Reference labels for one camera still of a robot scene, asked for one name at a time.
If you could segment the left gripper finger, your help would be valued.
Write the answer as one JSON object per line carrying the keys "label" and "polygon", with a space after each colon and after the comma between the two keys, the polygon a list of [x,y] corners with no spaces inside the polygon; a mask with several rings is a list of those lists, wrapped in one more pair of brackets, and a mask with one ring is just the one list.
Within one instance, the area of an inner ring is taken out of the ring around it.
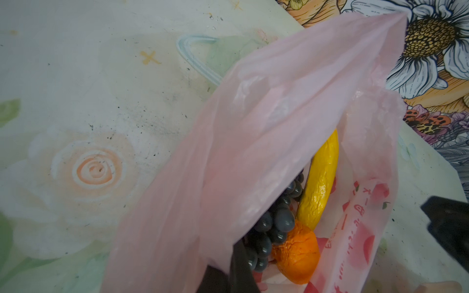
{"label": "left gripper finger", "polygon": [[233,246],[229,273],[208,266],[197,293],[260,293],[242,240]]}

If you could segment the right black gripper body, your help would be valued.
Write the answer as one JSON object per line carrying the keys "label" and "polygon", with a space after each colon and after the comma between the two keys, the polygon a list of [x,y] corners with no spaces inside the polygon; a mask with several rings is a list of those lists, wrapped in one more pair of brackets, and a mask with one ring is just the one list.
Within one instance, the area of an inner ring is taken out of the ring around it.
{"label": "right black gripper body", "polygon": [[469,204],[431,196],[421,205],[428,232],[465,271],[469,270]]}

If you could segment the orange fake fruit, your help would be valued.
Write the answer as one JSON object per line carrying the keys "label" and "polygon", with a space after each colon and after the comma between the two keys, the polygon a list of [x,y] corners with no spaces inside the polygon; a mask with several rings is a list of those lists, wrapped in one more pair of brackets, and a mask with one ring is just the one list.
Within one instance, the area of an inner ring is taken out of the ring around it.
{"label": "orange fake fruit", "polygon": [[273,246],[273,259],[278,270],[294,284],[307,284],[320,260],[320,248],[315,233],[296,220],[287,240]]}

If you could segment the pink plastic bag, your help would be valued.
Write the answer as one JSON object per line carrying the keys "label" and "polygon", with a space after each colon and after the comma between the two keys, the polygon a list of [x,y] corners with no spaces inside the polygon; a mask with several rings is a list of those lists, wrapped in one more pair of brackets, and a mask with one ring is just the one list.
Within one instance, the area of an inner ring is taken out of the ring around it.
{"label": "pink plastic bag", "polygon": [[385,82],[407,15],[344,13],[254,51],[122,221],[104,293],[194,293],[334,131],[340,161],[328,237],[308,293],[359,293],[398,193],[405,105]]}

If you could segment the yellow fake banana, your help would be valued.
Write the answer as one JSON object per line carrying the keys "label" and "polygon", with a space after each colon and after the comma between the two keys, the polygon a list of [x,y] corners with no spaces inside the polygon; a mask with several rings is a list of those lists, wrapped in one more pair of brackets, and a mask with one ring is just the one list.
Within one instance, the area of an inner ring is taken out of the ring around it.
{"label": "yellow fake banana", "polygon": [[314,230],[332,192],[339,157],[338,132],[335,130],[311,160],[305,190],[296,218]]}

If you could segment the pink faceted plastic bowl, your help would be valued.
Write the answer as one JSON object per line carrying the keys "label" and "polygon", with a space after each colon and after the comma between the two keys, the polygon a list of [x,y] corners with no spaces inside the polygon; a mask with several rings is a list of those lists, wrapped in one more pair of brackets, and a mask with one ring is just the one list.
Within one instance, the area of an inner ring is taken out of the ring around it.
{"label": "pink faceted plastic bowl", "polygon": [[456,281],[422,283],[414,293],[462,293],[462,285]]}

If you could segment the dark fake grape bunch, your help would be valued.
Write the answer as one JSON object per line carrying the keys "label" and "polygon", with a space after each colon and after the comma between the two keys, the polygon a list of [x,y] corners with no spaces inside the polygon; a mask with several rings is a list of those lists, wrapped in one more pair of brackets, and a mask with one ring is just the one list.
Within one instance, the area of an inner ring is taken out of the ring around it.
{"label": "dark fake grape bunch", "polygon": [[303,182],[304,174],[299,173],[243,237],[250,270],[264,271],[273,248],[285,243],[287,234],[294,229],[295,216],[290,207],[293,200],[301,197]]}

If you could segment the clear plastic bowl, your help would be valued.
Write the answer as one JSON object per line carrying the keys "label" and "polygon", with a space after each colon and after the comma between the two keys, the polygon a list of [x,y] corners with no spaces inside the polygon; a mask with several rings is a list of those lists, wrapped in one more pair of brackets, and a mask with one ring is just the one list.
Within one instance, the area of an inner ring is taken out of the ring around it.
{"label": "clear plastic bowl", "polygon": [[245,36],[183,35],[176,45],[180,56],[196,72],[218,86],[239,60],[267,44]]}

